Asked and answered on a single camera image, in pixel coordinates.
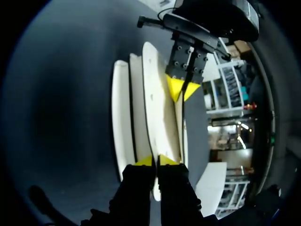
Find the gray floor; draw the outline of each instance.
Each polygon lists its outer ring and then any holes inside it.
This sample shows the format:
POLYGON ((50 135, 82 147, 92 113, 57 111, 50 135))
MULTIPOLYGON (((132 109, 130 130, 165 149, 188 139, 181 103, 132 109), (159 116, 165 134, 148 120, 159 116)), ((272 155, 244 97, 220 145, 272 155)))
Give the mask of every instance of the gray floor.
MULTIPOLYGON (((0 118, 7 166, 28 203, 27 189, 39 185, 78 224, 91 208, 108 211, 119 186, 110 122, 113 63, 140 55, 145 41, 166 59, 172 46, 170 33, 138 29, 139 15, 156 17, 136 1, 53 0, 20 39, 0 118)), ((203 107, 199 89, 185 110, 192 185, 209 154, 203 107)), ((152 225, 159 225, 159 211, 152 202, 152 225)))

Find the black metal bracket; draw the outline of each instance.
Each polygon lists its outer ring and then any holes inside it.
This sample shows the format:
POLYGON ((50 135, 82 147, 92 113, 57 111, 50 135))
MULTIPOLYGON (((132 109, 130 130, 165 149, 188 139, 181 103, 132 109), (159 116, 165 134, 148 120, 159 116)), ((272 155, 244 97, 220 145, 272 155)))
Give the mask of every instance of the black metal bracket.
POLYGON ((184 80, 182 91, 185 92, 189 82, 201 84, 203 81, 207 53, 218 52, 225 60, 230 60, 218 37, 207 29, 182 17, 165 14, 163 20, 140 16, 137 26, 154 26, 173 33, 174 45, 166 67, 166 73, 173 78, 184 80))

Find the white plastic panel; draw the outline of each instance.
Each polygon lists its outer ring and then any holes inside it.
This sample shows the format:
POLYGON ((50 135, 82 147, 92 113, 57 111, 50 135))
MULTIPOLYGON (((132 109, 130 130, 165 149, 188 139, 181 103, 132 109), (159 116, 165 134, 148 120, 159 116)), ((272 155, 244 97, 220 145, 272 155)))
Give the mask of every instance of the white plastic panel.
POLYGON ((130 76, 132 85, 133 124, 137 161, 152 155, 146 127, 143 96, 142 57, 130 54, 130 76))
POLYGON ((207 59, 208 59, 208 61, 206 62, 204 72, 202 74, 202 76, 204 78, 203 82, 212 81, 212 80, 221 78, 221 74, 218 70, 218 66, 214 59, 214 55, 211 53, 208 53, 207 59))
POLYGON ((204 217, 214 214, 222 198, 227 173, 226 162, 209 162, 196 186, 196 195, 202 201, 204 217))
POLYGON ((135 163, 129 97, 128 64, 118 60, 114 64, 112 82, 112 124, 120 180, 128 164, 135 163))
MULTIPOLYGON (((180 141, 174 101, 165 74, 166 62, 149 42, 143 45, 142 62, 147 130, 155 162, 159 154, 180 162, 180 141)), ((161 199, 158 180, 153 195, 155 200, 161 199)))

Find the shelving unit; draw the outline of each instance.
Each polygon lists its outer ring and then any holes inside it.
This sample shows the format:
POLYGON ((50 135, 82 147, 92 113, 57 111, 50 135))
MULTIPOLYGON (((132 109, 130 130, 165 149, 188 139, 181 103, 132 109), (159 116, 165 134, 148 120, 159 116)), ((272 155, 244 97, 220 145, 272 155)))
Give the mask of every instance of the shelving unit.
POLYGON ((226 215, 238 210, 241 208, 244 203, 244 195, 246 194, 246 189, 250 181, 228 181, 225 182, 225 188, 224 191, 230 191, 231 198, 228 203, 220 202, 219 207, 216 210, 215 215, 217 218, 223 218, 226 215))
MULTIPOLYGON (((228 49, 225 45, 225 43, 220 38, 220 41, 225 48, 225 50, 228 52, 228 49)), ((221 114, 226 113, 230 111, 243 111, 244 109, 244 100, 243 95, 241 91, 241 85, 238 80, 238 76, 235 71, 235 66, 237 65, 243 65, 245 62, 243 60, 237 60, 237 61, 231 61, 222 63, 217 56, 216 53, 214 53, 214 58, 217 63, 217 67, 219 69, 219 72, 221 74, 221 79, 224 84, 225 92, 226 92, 226 98, 227 98, 227 104, 228 107, 222 107, 219 103, 219 98, 216 93, 216 85, 214 81, 210 81, 212 92, 213 92, 213 99, 214 99, 214 110, 207 111, 208 114, 221 114)))

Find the black cable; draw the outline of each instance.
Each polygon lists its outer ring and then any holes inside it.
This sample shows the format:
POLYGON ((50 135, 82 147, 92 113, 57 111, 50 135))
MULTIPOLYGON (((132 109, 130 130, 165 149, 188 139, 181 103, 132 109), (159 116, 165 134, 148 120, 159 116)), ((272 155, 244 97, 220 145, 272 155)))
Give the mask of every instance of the black cable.
POLYGON ((175 8, 176 8, 176 7, 171 7, 171 8, 166 8, 166 9, 160 11, 160 12, 157 14, 158 20, 162 21, 162 19, 160 18, 160 14, 161 14, 161 13, 163 13, 163 12, 165 12, 165 11, 167 11, 167 10, 170 10, 170 9, 175 9, 175 8))

